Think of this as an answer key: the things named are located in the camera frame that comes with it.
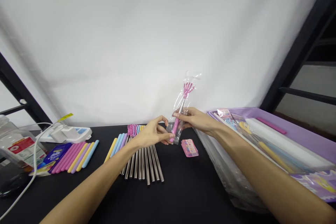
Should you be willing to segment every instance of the left hand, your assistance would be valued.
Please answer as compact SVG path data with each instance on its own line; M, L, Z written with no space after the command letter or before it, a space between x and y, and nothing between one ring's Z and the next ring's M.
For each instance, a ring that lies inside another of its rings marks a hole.
M139 143L142 148L162 142L165 145L170 144L169 139L175 137L174 134L168 133L165 128L158 125L159 122L164 121L168 125L168 120L163 115L151 120L146 127L136 136L139 138Z

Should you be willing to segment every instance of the white cable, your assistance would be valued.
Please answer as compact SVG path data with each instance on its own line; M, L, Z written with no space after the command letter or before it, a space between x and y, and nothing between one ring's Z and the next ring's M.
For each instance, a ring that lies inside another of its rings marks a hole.
M36 124L30 124L30 125L26 125L26 126L22 126L22 127L18 127L18 128L26 128L26 127L29 127L29 126L33 126L33 125L37 125L37 124L49 124L49 125L52 125L51 123L49 122L39 122L39 123L36 123Z
M57 122L51 124L45 131L47 131L48 129L50 129L52 126L54 126ZM15 206L15 204L19 201L19 199L22 197L22 195L27 191L27 189L29 188L29 186L32 184L32 182L34 181L35 177L36 177L36 173L37 173L37 163L36 163L36 150L37 150L37 142L39 141L40 137L42 136L42 134L36 139L35 144L34 144L34 174L33 177L31 178L30 182L28 183L28 185L26 186L26 188L24 188L24 190L22 191L22 193L20 193L20 195L17 197L17 199L14 201L14 203L8 208L8 210L0 217L0 221L2 221L2 219L12 210L12 208Z

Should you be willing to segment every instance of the yellow straw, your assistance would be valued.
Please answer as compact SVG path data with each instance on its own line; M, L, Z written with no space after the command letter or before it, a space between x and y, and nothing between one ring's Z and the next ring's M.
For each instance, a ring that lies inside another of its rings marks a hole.
M108 151L108 154L107 154L107 156L106 156L106 158L105 158L104 163L105 163L107 160L110 159L111 153L112 153L112 151L113 151L113 148L114 148L114 146L115 146L117 140L118 140L118 138L115 138L115 139L113 140L113 143L112 143L112 145L111 145L110 150Z
M80 156L82 155L82 153L84 152L86 146L87 146L88 143L85 143L82 147L82 149L80 150L80 152L78 153L77 157L75 158L75 160L72 162L69 170L68 170L68 173L70 173L72 171L72 169L74 168L74 166L76 165L78 159L80 158Z
M89 152L90 152L90 150L92 149L92 147L93 147L94 144L95 144L94 142L92 142L92 143L90 144L88 150L86 151L84 157L82 158L81 162L79 163L79 165L78 165L78 167L77 167L77 169L76 169L77 172L79 172L79 171L82 169L82 165L84 164L84 162L85 162L85 160L86 160L86 158L87 158L87 156L88 156L88 154L89 154Z

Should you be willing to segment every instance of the jar label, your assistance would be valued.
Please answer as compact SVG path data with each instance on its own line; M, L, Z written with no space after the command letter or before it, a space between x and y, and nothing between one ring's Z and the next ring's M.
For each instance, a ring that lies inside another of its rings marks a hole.
M34 167L34 143L35 142L32 140L32 138L28 136L13 143L12 146L8 148L8 150L14 153L18 159L21 159L26 164ZM41 164L45 156L46 154L44 151L37 145L36 164Z

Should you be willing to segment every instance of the black table surface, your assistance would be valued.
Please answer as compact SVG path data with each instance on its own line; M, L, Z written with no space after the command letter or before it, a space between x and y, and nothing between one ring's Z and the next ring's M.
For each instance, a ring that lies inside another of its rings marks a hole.
M37 177L11 212L2 220L5 223L39 223L67 194L93 173L109 151L112 141L127 126L93 127L92 138L99 140L88 166L75 174L62 172ZM189 128L181 139L193 139L199 156L186 157L181 144L156 144L164 183L147 186L146 180L119 176L99 205L89 223L272 223L271 215L260 215L235 208L204 149L201 141ZM51 150L55 144L43 143ZM9 164L0 170L0 184L20 173ZM15 198L0 199L0 215Z

